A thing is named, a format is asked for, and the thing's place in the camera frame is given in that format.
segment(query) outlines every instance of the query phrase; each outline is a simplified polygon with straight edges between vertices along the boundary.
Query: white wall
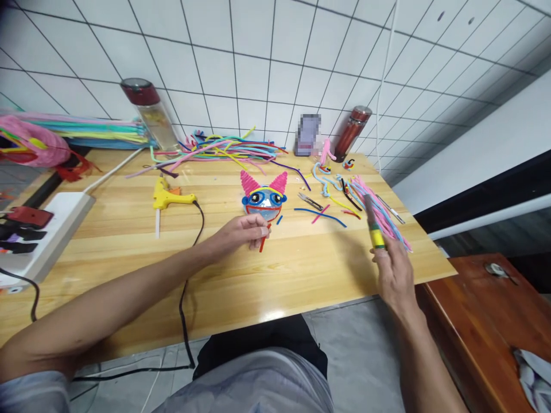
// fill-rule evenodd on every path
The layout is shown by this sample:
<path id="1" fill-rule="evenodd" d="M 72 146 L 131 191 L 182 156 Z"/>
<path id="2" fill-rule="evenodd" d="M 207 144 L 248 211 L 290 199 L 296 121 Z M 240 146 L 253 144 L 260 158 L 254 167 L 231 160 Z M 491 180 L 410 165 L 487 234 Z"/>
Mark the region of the white wall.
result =
<path id="1" fill-rule="evenodd" d="M 551 71 L 393 189 L 416 214 L 551 150 Z"/>
<path id="2" fill-rule="evenodd" d="M 10 4 L 21 9 L 0 22 L 0 107 L 128 119 L 118 83 L 144 77 L 180 137 L 256 125 L 250 139 L 290 146 L 302 114 L 320 114 L 321 133 L 336 139 L 355 105 L 376 108 L 394 0 Z M 401 0 L 396 29 L 379 105 L 389 183 L 499 106 L 509 86 L 535 79 L 551 52 L 551 18 L 515 0 Z M 353 147 L 373 164 L 374 125 Z"/>

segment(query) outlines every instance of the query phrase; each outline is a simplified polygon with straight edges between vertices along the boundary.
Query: thermos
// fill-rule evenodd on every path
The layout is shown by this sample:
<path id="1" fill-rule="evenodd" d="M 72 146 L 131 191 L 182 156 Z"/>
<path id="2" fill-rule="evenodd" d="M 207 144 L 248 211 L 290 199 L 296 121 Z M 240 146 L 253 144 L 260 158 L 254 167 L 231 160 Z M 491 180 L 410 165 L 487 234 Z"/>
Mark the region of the thermos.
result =
<path id="1" fill-rule="evenodd" d="M 348 122 L 344 126 L 344 130 L 335 146 L 334 155 L 338 163 L 344 162 L 346 155 L 348 155 L 350 148 L 352 148 L 352 145 L 356 142 L 356 138 L 362 133 L 372 113 L 371 109 L 367 106 L 356 106 L 352 110 Z"/>
<path id="2" fill-rule="evenodd" d="M 165 152 L 179 151 L 181 148 L 172 130 L 172 123 L 153 83 L 131 77 L 121 82 L 121 88 L 147 125 L 159 149 Z"/>

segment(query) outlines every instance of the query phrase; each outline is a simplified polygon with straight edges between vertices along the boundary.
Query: red bottle cap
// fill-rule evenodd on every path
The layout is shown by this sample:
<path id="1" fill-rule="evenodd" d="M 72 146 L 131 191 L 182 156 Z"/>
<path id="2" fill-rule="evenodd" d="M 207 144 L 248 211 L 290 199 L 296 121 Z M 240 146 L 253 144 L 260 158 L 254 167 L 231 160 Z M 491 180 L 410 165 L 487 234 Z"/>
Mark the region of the red bottle cap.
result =
<path id="1" fill-rule="evenodd" d="M 161 101 L 153 83 L 139 77 L 122 80 L 121 88 L 128 100 L 138 106 L 151 106 Z"/>
<path id="2" fill-rule="evenodd" d="M 371 111 L 371 109 L 369 109 L 367 106 L 356 106 L 352 110 L 350 117 L 357 120 L 358 122 L 367 122 L 372 113 L 373 112 Z"/>

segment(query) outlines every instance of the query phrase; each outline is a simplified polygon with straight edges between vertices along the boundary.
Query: power strip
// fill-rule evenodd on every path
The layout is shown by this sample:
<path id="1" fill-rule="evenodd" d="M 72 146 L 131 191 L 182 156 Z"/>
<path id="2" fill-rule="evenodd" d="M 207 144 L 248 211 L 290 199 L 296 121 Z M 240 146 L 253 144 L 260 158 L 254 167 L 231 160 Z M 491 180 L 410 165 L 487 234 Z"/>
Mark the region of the power strip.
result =
<path id="1" fill-rule="evenodd" d="M 38 241 L 19 240 L 21 243 L 38 245 L 29 254 L 0 255 L 0 267 L 37 283 L 42 282 L 95 201 L 95 198 L 84 192 L 61 192 L 55 195 L 43 208 L 53 213 L 52 219 L 43 230 L 47 231 L 46 236 Z M 0 289 L 7 289 L 8 293 L 18 293 L 28 285 L 25 281 L 0 274 Z"/>

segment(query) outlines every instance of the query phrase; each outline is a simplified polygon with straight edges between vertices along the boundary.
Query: person's right hand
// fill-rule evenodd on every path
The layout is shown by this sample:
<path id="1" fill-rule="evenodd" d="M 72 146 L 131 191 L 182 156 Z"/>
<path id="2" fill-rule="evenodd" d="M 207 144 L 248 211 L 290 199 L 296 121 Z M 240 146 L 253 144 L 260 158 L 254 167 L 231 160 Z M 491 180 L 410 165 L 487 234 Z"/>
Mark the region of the person's right hand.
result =
<path id="1" fill-rule="evenodd" d="M 201 247 L 218 260 L 244 244 L 249 244 L 251 250 L 258 248 L 264 237 L 270 237 L 270 229 L 262 215 L 244 215 L 230 220 L 217 233 L 203 241 Z"/>
<path id="2" fill-rule="evenodd" d="M 377 248 L 373 262 L 379 267 L 379 294 L 395 312 L 407 312 L 418 308 L 413 283 L 413 266 L 403 244 L 383 235 L 386 250 Z"/>

